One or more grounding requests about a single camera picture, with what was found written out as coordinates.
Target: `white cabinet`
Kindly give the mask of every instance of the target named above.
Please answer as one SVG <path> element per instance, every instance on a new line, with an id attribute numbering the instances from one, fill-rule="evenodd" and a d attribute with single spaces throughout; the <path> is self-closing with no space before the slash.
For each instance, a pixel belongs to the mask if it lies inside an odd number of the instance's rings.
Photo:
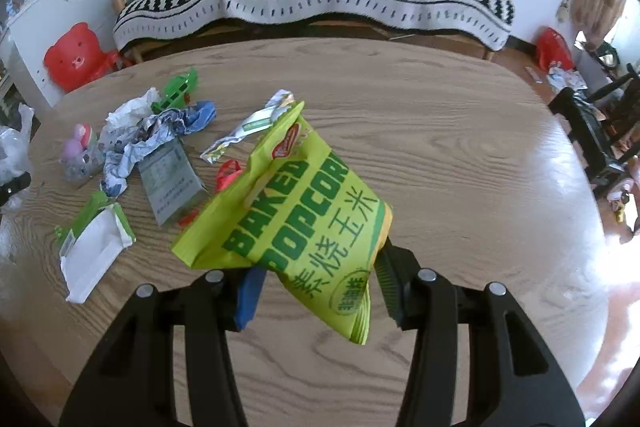
<path id="1" fill-rule="evenodd" d="M 0 58 L 12 82 L 36 112 L 43 115 L 65 94 L 49 77 L 44 55 L 76 23 L 86 22 L 101 49 L 115 49 L 116 13 L 111 0 L 31 0 L 7 22 L 0 39 Z"/>

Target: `red cloth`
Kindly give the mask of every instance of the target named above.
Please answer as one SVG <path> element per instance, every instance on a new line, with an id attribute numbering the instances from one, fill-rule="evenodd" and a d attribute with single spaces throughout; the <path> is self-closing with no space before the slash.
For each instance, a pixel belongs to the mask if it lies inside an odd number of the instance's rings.
<path id="1" fill-rule="evenodd" d="M 547 28 L 544 30 L 536 47 L 536 58 L 541 70 L 548 71 L 553 62 L 559 62 L 564 71 L 575 70 L 571 50 L 566 45 L 564 37 L 555 29 Z"/>
<path id="2" fill-rule="evenodd" d="M 227 160 L 218 170 L 216 176 L 216 192 L 225 190 L 238 176 L 242 174 L 242 168 L 238 160 Z"/>

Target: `snack wrapper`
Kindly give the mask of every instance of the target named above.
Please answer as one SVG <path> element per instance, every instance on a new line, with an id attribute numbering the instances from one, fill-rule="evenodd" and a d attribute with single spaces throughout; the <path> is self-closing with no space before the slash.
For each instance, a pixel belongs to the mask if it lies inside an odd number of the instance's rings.
<path id="1" fill-rule="evenodd" d="M 279 89 L 264 105 L 264 108 L 254 112 L 245 118 L 227 136 L 216 140 L 200 155 L 204 161 L 214 164 L 220 159 L 226 148 L 233 143 L 240 143 L 247 136 L 264 131 L 273 125 L 278 117 L 283 114 L 294 102 L 293 94 L 286 89 Z"/>
<path id="2" fill-rule="evenodd" d="M 277 119 L 173 252 L 196 269 L 260 264 L 338 333 L 364 344 L 369 273 L 391 208 L 302 118 L 303 106 Z"/>

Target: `red plastic stool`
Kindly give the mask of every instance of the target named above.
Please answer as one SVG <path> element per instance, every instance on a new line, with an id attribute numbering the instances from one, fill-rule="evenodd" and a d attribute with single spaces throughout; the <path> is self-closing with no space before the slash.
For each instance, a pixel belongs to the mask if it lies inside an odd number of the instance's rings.
<path id="1" fill-rule="evenodd" d="M 117 50 L 104 53 L 86 22 L 73 26 L 47 50 L 44 65 L 53 81 L 66 92 L 93 82 L 105 74 L 132 65 Z"/>

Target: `wood grain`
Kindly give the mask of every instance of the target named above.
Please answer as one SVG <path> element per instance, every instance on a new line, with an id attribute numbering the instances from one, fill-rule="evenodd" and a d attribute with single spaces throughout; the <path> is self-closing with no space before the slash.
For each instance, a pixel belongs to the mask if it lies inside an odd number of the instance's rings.
<path id="1" fill-rule="evenodd" d="M 96 180 L 75 188 L 62 179 L 56 158 L 73 124 L 99 128 L 110 110 L 190 66 L 200 75 L 195 98 L 218 107 L 217 120 L 185 140 L 207 185 L 213 186 L 216 170 L 197 153 L 277 89 L 293 90 L 306 100 L 305 118 L 394 207 L 392 240 L 454 283 L 481 288 L 503 281 L 571 383 L 582 380 L 606 323 L 606 293 L 593 270 L 606 247 L 589 185 L 561 127 L 535 93 L 500 66 L 351 39 L 204 48 L 140 64 L 67 95 L 33 139 L 31 198 L 0 228 L 0 318 L 29 339 L 25 350 L 39 350 L 73 383 L 137 285 L 151 282 L 162 291 L 200 274 L 171 254 L 177 229 L 158 229 L 137 173 L 119 201 L 138 241 L 84 305 L 64 300 L 53 235 L 54 225 L 73 219 L 97 187 Z M 275 277 L 268 277 L 248 330 L 229 335 L 246 414 L 261 426 L 394 425 L 413 342 L 386 314 L 375 282 L 369 342 L 355 346 Z M 464 352 L 461 388 L 468 380 Z M 184 389 L 184 369 L 176 378 Z M 178 394 L 178 409 L 188 414 L 186 394 Z M 458 397 L 457 420 L 464 418 L 464 403 Z"/>

